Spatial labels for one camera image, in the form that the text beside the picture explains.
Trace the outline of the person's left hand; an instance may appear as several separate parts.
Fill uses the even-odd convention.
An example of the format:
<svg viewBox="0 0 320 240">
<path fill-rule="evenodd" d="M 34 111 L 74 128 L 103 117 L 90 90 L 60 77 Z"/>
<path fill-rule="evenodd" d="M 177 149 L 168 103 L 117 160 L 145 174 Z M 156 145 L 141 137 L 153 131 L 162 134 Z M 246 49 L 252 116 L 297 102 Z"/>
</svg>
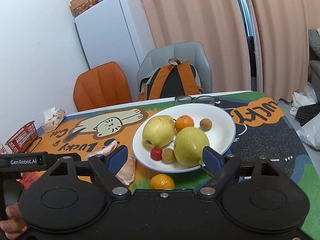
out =
<svg viewBox="0 0 320 240">
<path fill-rule="evenodd" d="M 8 216 L 8 220 L 1 221 L 1 229 L 4 231 L 8 239 L 16 239 L 27 230 L 27 226 L 19 211 L 18 203 L 7 206 L 5 211 Z"/>
</svg>

